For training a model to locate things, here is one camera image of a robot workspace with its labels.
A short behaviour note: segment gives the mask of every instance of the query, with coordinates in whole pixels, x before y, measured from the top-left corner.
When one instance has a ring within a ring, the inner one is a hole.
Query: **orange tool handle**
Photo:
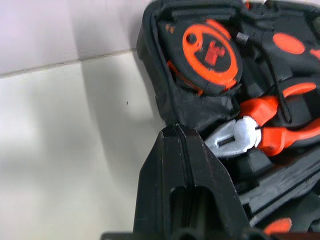
[[[278,233],[288,233],[291,227],[292,220],[290,218],[281,218],[269,224],[263,232],[269,236]]]
[[[313,82],[303,82],[286,88],[283,91],[285,98],[294,95],[302,95],[316,89],[317,85]],[[252,117],[259,126],[263,126],[272,119],[278,111],[279,101],[276,96],[263,96],[253,98],[240,104],[240,117]]]
[[[320,60],[320,49],[311,49],[310,53]]]
[[[310,140],[320,136],[320,118],[317,118],[299,131],[291,131],[285,127],[264,127],[261,129],[262,140],[258,148],[268,156],[275,156],[283,149],[297,141]]]

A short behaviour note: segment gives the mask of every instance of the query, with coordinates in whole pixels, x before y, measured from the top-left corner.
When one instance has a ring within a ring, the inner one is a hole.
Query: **white wall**
[[[149,1],[0,0],[0,75],[135,48]]]

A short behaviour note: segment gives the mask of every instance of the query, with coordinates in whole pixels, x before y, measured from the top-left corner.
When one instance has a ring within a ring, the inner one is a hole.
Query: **red logo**
[[[217,63],[218,57],[223,57],[226,54],[226,49],[224,47],[217,47],[216,42],[210,42],[208,52],[205,56],[205,61],[214,66]]]

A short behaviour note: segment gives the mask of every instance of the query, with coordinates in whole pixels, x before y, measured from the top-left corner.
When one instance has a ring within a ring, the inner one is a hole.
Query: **pliers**
[[[316,87],[313,82],[299,83],[286,88],[283,96],[287,98],[303,95]],[[278,106],[276,96],[263,96],[241,103],[240,119],[218,127],[205,140],[205,144],[217,158],[230,158],[244,154],[254,147],[267,156],[275,156],[301,142],[311,145],[320,141],[320,118],[297,131],[285,127],[263,127],[277,114]]]

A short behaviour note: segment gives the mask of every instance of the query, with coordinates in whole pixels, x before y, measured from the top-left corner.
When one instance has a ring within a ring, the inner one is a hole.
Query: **orange pliers handle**
[[[285,127],[264,127],[258,148],[268,156],[275,156],[298,141],[320,136],[320,118],[299,131],[290,131]]]
[[[313,82],[299,83],[288,87],[283,91],[285,98],[294,95],[302,95],[316,89]],[[263,96],[253,98],[240,104],[240,117],[252,117],[260,127],[271,120],[278,111],[279,100],[276,96]]]
[[[283,91],[285,98],[302,95],[316,89],[313,82],[304,82],[288,87]],[[278,111],[279,100],[276,96],[264,96],[250,99],[240,104],[240,116],[250,116],[260,127],[271,120]],[[264,127],[261,129],[261,142],[258,148],[268,156],[274,156],[297,141],[309,140],[320,135],[320,118],[299,131],[291,131],[285,127]]]

